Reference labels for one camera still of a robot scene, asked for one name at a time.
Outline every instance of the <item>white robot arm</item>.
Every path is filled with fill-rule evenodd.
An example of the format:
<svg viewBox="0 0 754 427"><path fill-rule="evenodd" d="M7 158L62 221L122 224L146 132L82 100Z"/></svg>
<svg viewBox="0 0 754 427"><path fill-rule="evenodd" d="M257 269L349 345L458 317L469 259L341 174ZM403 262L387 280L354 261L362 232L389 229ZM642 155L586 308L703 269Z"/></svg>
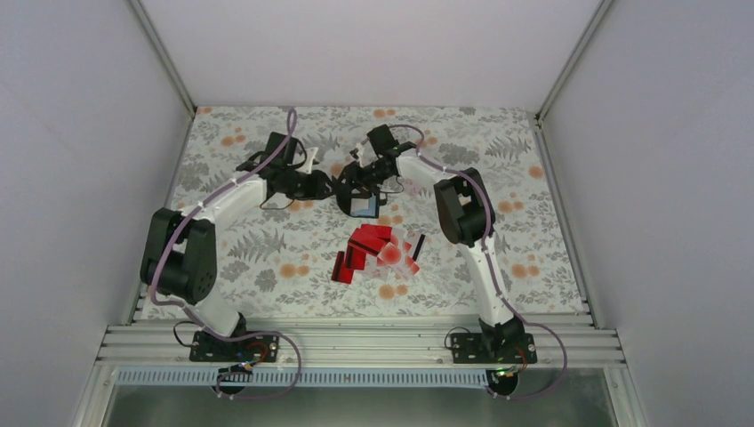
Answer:
<svg viewBox="0 0 754 427"><path fill-rule="evenodd" d="M423 163L414 151L407 151L397 158L397 169L400 176L413 181L425 189L431 189L438 182L451 180L455 176L432 169ZM497 274L497 283L503 283L500 268L497 266L494 238L492 236L481 237L474 242L473 246L466 246L458 242L453 243L456 243L463 259L466 260L467 267L469 267L471 281L477 290L479 317L482 321L487 325L495 325L505 323L513 318L513 313L502 303L501 296L496 294L491 276L492 273L487 265L485 253L483 253L483 247L486 247L486 251L495 263L492 270ZM503 287L501 290L502 297L508 299L506 289Z"/></svg>

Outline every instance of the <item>floral patterned mat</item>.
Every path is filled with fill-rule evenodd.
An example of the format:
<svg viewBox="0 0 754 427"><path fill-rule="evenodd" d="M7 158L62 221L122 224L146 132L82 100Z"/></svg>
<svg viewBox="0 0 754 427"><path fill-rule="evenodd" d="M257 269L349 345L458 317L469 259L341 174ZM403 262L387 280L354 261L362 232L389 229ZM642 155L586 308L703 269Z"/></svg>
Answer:
<svg viewBox="0 0 754 427"><path fill-rule="evenodd" d="M541 161L520 109L298 108L295 136L319 147L315 168L338 175L348 152L384 123L425 130L424 153L444 165L476 167L496 207L495 246L510 298L524 312L576 312L574 281ZM285 132L287 108L199 108L182 159L172 208L194 205L228 179L236 165L263 149L270 132ZM418 136L396 130L401 141ZM395 183L393 189L400 190ZM285 206L276 196L269 205ZM457 250L437 223L434 196L410 181L389 195L377 220L349 218L334 197L293 202L285 209L250 206L218 230L216 286L250 317L426 316L477 313L474 286ZM337 251L364 222L428 236L420 273L387 281L356 274L350 285L330 281ZM143 318L182 317L145 302Z"/></svg>

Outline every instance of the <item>metal frame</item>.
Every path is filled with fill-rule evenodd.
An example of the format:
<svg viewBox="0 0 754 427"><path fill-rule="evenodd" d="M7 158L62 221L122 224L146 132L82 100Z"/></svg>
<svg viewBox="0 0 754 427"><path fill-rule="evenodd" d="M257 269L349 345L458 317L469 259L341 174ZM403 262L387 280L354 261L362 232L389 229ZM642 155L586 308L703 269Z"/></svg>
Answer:
<svg viewBox="0 0 754 427"><path fill-rule="evenodd" d="M530 315L561 335L568 349L570 367L622 367L625 364L617 333L597 330L589 315ZM130 326L111 326L102 340L97 366L197 366L189 361L189 349L176 345L175 320L136 321ZM416 318L249 318L255 330L289 334L306 353L306 367L361 368L495 368L499 365L454 365L444 347L447 331L454 326L478 328L476 316ZM190 342L195 326L177 328L181 340ZM558 368L563 355L545 331L531 328L539 363L530 368ZM227 363L200 366L224 367ZM291 348L281 343L275 367L295 367Z"/></svg>
<svg viewBox="0 0 754 427"><path fill-rule="evenodd" d="M84 387L76 414L73 419L75 427L101 426L108 415L110 399L116 384L117 367L94 366L89 374L89 381Z"/></svg>
<svg viewBox="0 0 754 427"><path fill-rule="evenodd" d="M557 220L560 223L560 230L563 232L565 249L568 252L568 258L571 260L576 285L578 286L579 292L582 294L585 303L589 306L589 313L594 318L595 327L600 328L605 324L605 318L603 317L600 308L597 306L595 299L591 297L591 292L589 290L590 284L586 280L584 274L582 259L579 255L574 230L571 226L571 222L568 220L566 204L563 201L563 194L557 183L555 166L552 163L547 140L542 131L542 121L533 113L527 113L527 116L529 118L529 126L531 126L534 134L534 142L540 153L540 160L542 162L542 167L544 168L544 175L547 179L549 192L552 195L552 204L555 206L555 213L557 215Z"/></svg>
<svg viewBox="0 0 754 427"><path fill-rule="evenodd" d="M597 9L594 11L594 14L591 16L591 19L587 24L587 27L584 29L582 36L579 37L579 41L576 42L574 50L571 52L571 55L565 62L563 69L560 70L560 74L557 76L557 79L552 85L552 88L549 89L549 93L547 94L547 97L545 98L539 112L537 113L537 118L539 118L540 120L544 120L544 118L549 113L549 109L552 107L552 104L560 94L561 89L563 89L563 86L568 81L568 78L571 76L571 74L573 74L576 65L578 65L579 61L582 59L584 50L591 42L592 38L594 37L595 31L597 31L599 24L602 23L607 11L610 9L610 6L612 6L613 3L614 0L602 0L598 4Z"/></svg>
<svg viewBox="0 0 754 427"><path fill-rule="evenodd" d="M128 0L128 4L131 6L136 18L139 20L141 27L144 29L144 34L152 44L152 49L154 49L160 62L162 62L168 77L170 77L173 89L175 89L175 92L180 97L180 101L183 102L183 106L186 107L186 110L188 110L188 113L193 118L197 110L197 105L191 100L189 90L186 89L183 80L180 79L178 69L176 69L175 64L172 63L170 55L165 49L162 40L160 40L157 30L155 29L154 24L152 24L152 20L149 18L147 10L144 8L144 5L141 4L141 0Z"/></svg>
<svg viewBox="0 0 754 427"><path fill-rule="evenodd" d="M176 92L193 116L195 105L180 80L167 51L140 0L128 2L138 17L150 42L163 62ZM613 0L602 0L585 28L568 62L561 70L537 115L528 119L539 150L557 218L571 258L574 276L584 302L583 311L575 315L528 315L528 320L552 327L562 337L568 351L569 367L597 367L605 373L607 389L620 427L644 427L645 421L636 390L626 367L618 334L599 329L604 325L578 255L574 233L564 207L542 120L557 98L568 77L578 64L584 49L594 36ZM188 144L190 128L181 156ZM172 196L179 167L175 168L166 204ZM97 426L107 421L109 402L115 385L202 385L214 378L217 367L227 363L190 362L189 350L176 345L172 335L175 320L137 320L146 297L145 286L135 286L131 309L124 316L126 326L110 326L105 333L89 381L74 418L75 426ZM497 365L454 365L453 356L444 346L447 331L454 326L477 328L476 316L438 316L420 318L249 318L256 330L276 330L288 334L306 355L305 379L301 386L473 386L478 387L486 368ZM178 334L190 341L196 331L179 326ZM557 342L545 331L534 329L539 363L529 368L559 368L563 356ZM248 385L276 386L286 381L296 366L292 349L281 343L273 364L260 364ZM358 384L351 383L357 378Z"/></svg>
<svg viewBox="0 0 754 427"><path fill-rule="evenodd" d="M646 427L629 369L605 368L605 381L618 427Z"/></svg>

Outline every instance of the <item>black bracket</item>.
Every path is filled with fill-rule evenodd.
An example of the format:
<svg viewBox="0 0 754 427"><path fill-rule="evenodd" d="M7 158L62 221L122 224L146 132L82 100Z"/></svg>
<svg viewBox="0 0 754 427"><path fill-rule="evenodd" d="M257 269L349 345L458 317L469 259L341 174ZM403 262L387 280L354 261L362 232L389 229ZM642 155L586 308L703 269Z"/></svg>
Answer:
<svg viewBox="0 0 754 427"><path fill-rule="evenodd" d="M357 218L377 218L380 206L388 203L380 185L388 178L398 176L397 158L405 151L415 149L416 144L398 143L387 125L375 127L366 136L377 159L363 167L358 162L347 164L339 176L333 177L333 192L344 214ZM358 158L355 150L351 155ZM354 199L371 200L371 210L355 215L351 209Z"/></svg>
<svg viewBox="0 0 754 427"><path fill-rule="evenodd" d="M282 133L271 133L264 151L254 153L238 165L236 170L251 172L260 162L271 156L284 139L285 135ZM303 162L293 164L298 145L303 147L301 141L291 137L285 148L259 172L259 176L267 182L268 194L272 196L275 193L283 193L294 200L324 200L332 196L333 183L326 173L322 171L304 173L296 170L303 165Z"/></svg>
<svg viewBox="0 0 754 427"><path fill-rule="evenodd" d="M522 364L524 360L521 358L520 350L524 353L528 365L537 363L536 346L531 334L523 334L504 349L493 353L485 347L482 334L451 334L450 346L453 363L459 365Z"/></svg>
<svg viewBox="0 0 754 427"><path fill-rule="evenodd" d="M142 282L151 283L157 262L170 236L181 221L183 221L183 215L179 211L164 207L152 215L147 244L141 259ZM171 248L157 282L157 291L163 295L178 296L194 305L212 291L217 277L214 224L209 220L191 220L181 232L176 244L184 240L186 240L186 250L183 253Z"/></svg>
<svg viewBox="0 0 754 427"><path fill-rule="evenodd" d="M482 176L477 169L470 167L463 171L482 189L483 194L477 194L474 188L460 176L449 180L438 181L435 186L435 200L437 202L437 216L440 229L445 237L453 244L463 243L474 247L474 242L483 238L485 234L485 208L482 197L492 206ZM469 201L461 204L459 197L469 197ZM491 222L494 222L494 212L490 210Z"/></svg>
<svg viewBox="0 0 754 427"><path fill-rule="evenodd" d="M276 336L262 335L239 342L224 342L203 331L194 334L188 360L229 363L256 360L261 356L262 346L254 345L255 342L263 342L269 349L262 362L273 363L277 360L280 339Z"/></svg>

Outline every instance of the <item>red object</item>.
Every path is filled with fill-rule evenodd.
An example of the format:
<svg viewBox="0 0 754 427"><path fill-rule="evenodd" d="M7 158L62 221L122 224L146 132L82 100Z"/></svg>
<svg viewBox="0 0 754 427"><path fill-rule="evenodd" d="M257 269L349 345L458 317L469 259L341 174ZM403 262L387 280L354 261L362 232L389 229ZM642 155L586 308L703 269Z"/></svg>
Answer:
<svg viewBox="0 0 754 427"><path fill-rule="evenodd" d="M364 228L356 229L349 239L349 246L372 256L377 256L386 244L385 240L375 237Z"/></svg>
<svg viewBox="0 0 754 427"><path fill-rule="evenodd" d="M351 270L363 270L366 265L366 253L353 246L346 249L346 268Z"/></svg>
<svg viewBox="0 0 754 427"><path fill-rule="evenodd" d="M408 266L408 270L411 271L411 274L419 272L419 265L408 255L405 256L405 265Z"/></svg>
<svg viewBox="0 0 754 427"><path fill-rule="evenodd" d="M385 261L386 264L396 264L401 259L401 250L390 243L380 252L380 259Z"/></svg>
<svg viewBox="0 0 754 427"><path fill-rule="evenodd" d="M359 228L373 236L376 236L377 238L385 240L386 242L390 241L390 236L392 236L393 234L393 228L388 227L387 225L362 224L362 226Z"/></svg>
<svg viewBox="0 0 754 427"><path fill-rule="evenodd" d="M330 280L350 285L353 281L353 270L346 267L345 255L346 253L343 251L338 251L338 256L335 257L335 268L333 268Z"/></svg>

